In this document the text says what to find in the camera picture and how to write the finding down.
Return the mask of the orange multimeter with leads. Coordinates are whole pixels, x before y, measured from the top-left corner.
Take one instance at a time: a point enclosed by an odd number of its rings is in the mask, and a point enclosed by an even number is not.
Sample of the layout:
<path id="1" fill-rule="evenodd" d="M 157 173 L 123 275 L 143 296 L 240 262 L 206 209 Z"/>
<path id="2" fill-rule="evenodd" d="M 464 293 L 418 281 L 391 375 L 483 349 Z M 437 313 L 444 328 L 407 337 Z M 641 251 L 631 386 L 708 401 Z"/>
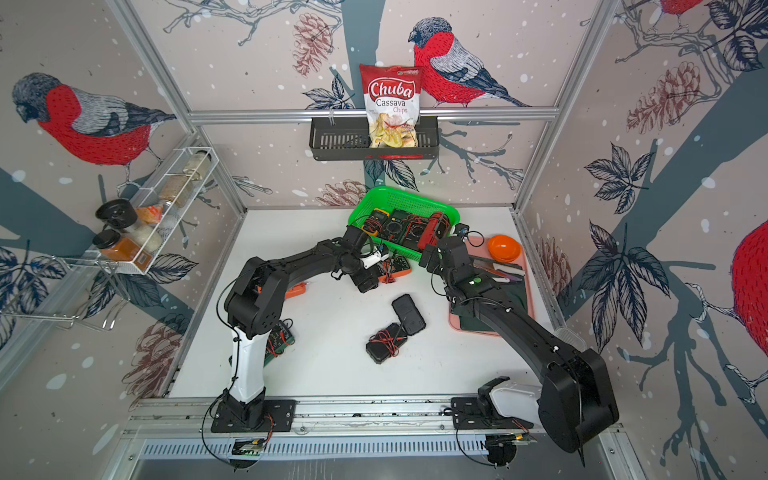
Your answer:
<path id="1" fill-rule="evenodd" d="M 379 282 L 383 284 L 394 283 L 397 278 L 408 275 L 412 271 L 408 259 L 399 254 L 378 263 L 376 267 L 379 272 Z"/>

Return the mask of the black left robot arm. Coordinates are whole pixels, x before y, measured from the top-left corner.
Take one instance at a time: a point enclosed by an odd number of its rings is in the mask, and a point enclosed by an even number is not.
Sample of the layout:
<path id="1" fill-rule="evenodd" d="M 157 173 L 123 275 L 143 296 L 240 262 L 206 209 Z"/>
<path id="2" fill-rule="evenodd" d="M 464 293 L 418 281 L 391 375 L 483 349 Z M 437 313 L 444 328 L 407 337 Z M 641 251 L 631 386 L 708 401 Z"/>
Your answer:
<path id="1" fill-rule="evenodd" d="M 282 317 L 288 290 L 318 275 L 349 277 L 361 293 L 378 287 L 377 265 L 388 259 L 362 229 L 349 225 L 343 236 L 318 242 L 292 256 L 249 259 L 224 301 L 226 324 L 233 332 L 230 386 L 222 406 L 243 423 L 257 425 L 264 411 L 264 356 L 269 335 Z"/>

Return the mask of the yellow multimeter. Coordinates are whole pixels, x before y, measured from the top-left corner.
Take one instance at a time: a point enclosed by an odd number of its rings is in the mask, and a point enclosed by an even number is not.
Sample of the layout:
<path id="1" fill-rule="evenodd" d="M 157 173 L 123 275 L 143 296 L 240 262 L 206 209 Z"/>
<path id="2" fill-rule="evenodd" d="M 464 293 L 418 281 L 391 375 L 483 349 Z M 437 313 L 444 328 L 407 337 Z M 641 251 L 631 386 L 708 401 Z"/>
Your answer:
<path id="1" fill-rule="evenodd" d="M 361 229 L 372 237 L 379 236 L 389 221 L 390 214 L 384 210 L 374 208 L 372 212 L 364 218 Z"/>

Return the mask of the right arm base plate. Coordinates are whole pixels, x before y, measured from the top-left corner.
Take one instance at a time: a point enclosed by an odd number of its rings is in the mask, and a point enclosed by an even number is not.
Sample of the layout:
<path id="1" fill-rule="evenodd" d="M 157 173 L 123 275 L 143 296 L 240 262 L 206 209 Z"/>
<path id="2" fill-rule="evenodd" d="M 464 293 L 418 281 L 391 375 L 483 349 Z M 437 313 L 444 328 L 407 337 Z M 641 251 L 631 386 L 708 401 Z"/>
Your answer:
<path id="1" fill-rule="evenodd" d="M 477 396 L 452 397 L 449 410 L 456 430 L 529 430 L 534 423 L 518 418 L 503 417 L 490 400 Z"/>

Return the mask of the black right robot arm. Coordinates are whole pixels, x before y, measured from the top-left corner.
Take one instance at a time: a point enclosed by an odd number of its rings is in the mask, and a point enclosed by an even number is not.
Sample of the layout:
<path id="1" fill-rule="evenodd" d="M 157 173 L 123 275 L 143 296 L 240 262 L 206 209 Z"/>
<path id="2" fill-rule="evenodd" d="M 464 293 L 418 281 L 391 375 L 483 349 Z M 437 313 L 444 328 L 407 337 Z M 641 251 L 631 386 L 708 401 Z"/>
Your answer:
<path id="1" fill-rule="evenodd" d="M 419 265 L 442 278 L 453 314 L 489 326 L 536 374 L 541 425 L 563 451 L 582 451 L 619 420 L 603 358 L 560 340 L 514 305 L 488 273 L 474 266 L 462 237 L 448 236 L 428 245 Z"/>

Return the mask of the green plastic basket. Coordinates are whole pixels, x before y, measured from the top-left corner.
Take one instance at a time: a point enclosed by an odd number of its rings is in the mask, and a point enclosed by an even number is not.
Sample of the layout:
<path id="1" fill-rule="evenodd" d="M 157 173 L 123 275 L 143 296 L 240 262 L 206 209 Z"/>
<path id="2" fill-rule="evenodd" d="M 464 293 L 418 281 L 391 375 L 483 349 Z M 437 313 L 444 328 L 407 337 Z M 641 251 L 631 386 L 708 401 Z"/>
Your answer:
<path id="1" fill-rule="evenodd" d="M 442 212 L 451 226 L 461 222 L 460 213 L 453 206 L 412 192 L 379 186 L 370 190 L 363 197 L 349 215 L 348 224 L 361 228 L 363 222 L 376 208 L 388 213 L 400 209 L 423 217 L 429 217 L 435 212 Z"/>

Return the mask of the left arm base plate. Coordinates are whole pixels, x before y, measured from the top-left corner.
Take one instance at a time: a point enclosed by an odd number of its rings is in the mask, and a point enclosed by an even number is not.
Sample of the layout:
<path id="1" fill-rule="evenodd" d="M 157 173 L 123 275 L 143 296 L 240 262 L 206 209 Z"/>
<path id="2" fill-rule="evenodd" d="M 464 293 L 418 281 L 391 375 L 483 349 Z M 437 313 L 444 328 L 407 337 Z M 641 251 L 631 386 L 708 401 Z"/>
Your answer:
<path id="1" fill-rule="evenodd" d="M 297 402 L 256 398 L 244 403 L 225 397 L 213 413 L 212 433 L 289 432 Z"/>

